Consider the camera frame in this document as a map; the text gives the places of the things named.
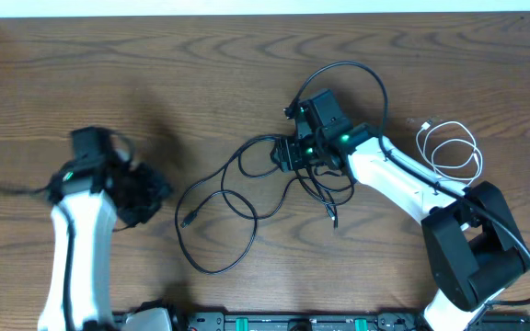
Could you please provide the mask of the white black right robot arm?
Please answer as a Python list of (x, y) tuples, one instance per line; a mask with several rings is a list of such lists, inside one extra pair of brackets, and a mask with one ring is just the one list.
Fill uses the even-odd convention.
[(317, 127), (282, 138), (271, 160), (284, 172), (341, 170), (421, 226), (438, 287), (422, 314), (432, 330), (467, 329), (530, 270), (530, 255), (498, 188), (443, 179), (369, 125)]

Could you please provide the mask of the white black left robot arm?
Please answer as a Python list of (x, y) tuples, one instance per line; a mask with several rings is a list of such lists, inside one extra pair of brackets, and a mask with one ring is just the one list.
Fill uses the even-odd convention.
[(109, 272), (117, 221), (147, 223), (172, 191), (146, 163), (117, 158), (67, 162), (51, 179), (54, 256), (39, 330), (115, 330)]

